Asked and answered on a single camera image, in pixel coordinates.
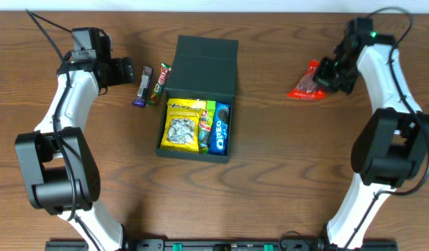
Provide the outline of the purple white chocolate bar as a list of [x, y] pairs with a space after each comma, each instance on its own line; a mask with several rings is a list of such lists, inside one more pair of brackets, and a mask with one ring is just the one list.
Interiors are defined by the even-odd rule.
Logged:
[[149, 85], [153, 75], [153, 68], [150, 66], [144, 66], [142, 68], [142, 75], [140, 80], [140, 86], [137, 90], [136, 99], [132, 102], [133, 106], [144, 108], [146, 106], [147, 95], [149, 92]]

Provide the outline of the red Hacks candy bag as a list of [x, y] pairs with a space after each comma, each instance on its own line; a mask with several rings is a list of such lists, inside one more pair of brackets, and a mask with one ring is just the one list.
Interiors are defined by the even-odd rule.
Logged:
[[319, 61], [310, 60], [303, 77], [299, 80], [298, 84], [287, 94], [288, 98], [297, 100], [321, 100], [326, 97], [326, 93], [321, 90], [313, 81], [313, 76], [318, 66]]

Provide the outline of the red green candy bar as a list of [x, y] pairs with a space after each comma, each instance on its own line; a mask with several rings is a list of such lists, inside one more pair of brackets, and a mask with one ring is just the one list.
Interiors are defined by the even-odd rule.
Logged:
[[166, 63], [161, 63], [160, 75], [159, 75], [159, 78], [158, 78], [156, 85], [153, 88], [153, 91], [151, 93], [151, 97], [148, 100], [149, 105], [158, 105], [159, 104], [161, 96], [162, 96], [164, 88], [165, 88], [167, 78], [169, 77], [171, 70], [172, 70], [171, 65], [168, 65]]

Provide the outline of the yellow Hacks candy bag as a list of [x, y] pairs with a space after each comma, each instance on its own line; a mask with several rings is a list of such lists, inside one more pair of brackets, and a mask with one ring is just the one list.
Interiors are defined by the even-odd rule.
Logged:
[[198, 125], [205, 109], [203, 100], [170, 98], [160, 148], [198, 153]]

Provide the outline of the Haribo gummy bag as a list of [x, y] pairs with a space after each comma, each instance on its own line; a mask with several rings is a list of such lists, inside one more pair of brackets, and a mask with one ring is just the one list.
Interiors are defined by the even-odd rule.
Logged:
[[207, 154], [209, 150], [209, 140], [215, 110], [216, 101], [206, 101], [206, 108], [202, 113], [198, 124], [198, 146], [201, 154]]

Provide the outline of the blue Oreo cookie pack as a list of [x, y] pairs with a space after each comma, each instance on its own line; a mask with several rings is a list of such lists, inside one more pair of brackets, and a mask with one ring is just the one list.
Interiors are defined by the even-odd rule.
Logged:
[[218, 102], [213, 117], [209, 154], [226, 155], [229, 137], [229, 108], [225, 103]]

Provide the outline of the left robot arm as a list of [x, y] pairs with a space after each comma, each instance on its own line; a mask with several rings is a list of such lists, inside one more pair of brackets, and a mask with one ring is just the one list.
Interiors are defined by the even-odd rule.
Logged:
[[17, 136], [15, 150], [30, 204], [72, 225], [88, 250], [132, 250], [123, 225], [100, 200], [100, 173], [84, 128], [94, 100], [109, 86], [134, 82], [129, 57], [64, 61], [43, 120]]

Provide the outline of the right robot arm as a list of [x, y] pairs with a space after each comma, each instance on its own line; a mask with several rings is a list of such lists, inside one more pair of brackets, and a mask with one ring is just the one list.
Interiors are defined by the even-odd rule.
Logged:
[[364, 241], [366, 230], [390, 196], [416, 192], [399, 188], [429, 166], [429, 114], [413, 98], [399, 62], [393, 36], [364, 31], [346, 35], [334, 59], [320, 61], [314, 80], [327, 89], [352, 91], [362, 77], [372, 116], [351, 152], [352, 182], [338, 212], [328, 221], [314, 250], [387, 249]]

